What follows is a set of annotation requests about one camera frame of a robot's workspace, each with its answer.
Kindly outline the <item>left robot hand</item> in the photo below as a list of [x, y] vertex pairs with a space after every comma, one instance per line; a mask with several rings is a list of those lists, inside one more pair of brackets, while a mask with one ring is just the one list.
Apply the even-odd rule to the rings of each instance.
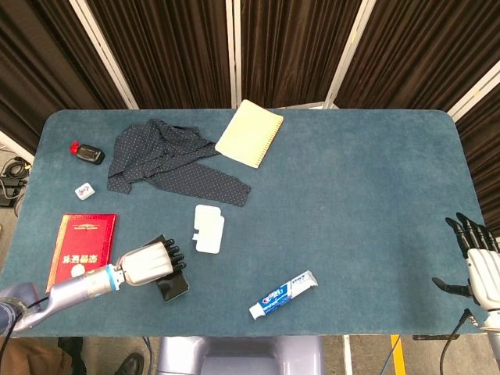
[[173, 239], [158, 240], [122, 255], [116, 264], [125, 282], [141, 286], [179, 272], [186, 267], [184, 255]]

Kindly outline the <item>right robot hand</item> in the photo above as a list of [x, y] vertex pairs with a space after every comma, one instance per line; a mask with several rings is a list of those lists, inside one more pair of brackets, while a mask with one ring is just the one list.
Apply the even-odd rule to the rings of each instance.
[[466, 262], [468, 284], [446, 284], [433, 277], [433, 283], [445, 293], [472, 298], [487, 312], [499, 310], [499, 244], [484, 225], [473, 222], [462, 213], [445, 222], [452, 228], [462, 257]]

